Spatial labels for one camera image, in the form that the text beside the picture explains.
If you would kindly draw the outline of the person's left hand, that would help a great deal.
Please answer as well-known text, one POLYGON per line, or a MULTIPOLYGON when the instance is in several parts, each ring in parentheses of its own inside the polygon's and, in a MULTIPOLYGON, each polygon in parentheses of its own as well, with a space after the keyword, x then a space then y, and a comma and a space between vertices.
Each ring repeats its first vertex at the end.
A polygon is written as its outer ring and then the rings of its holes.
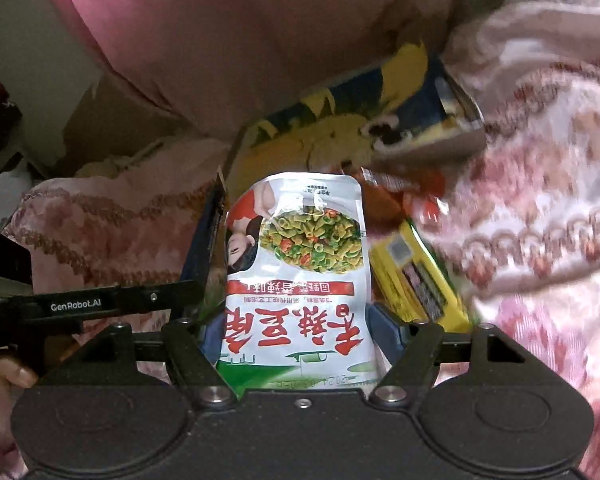
POLYGON ((0 448, 9 448, 14 438, 10 428, 10 416, 14 400, 12 389, 31 388, 38 381, 38 375, 24 366, 14 356, 0 353, 0 448))

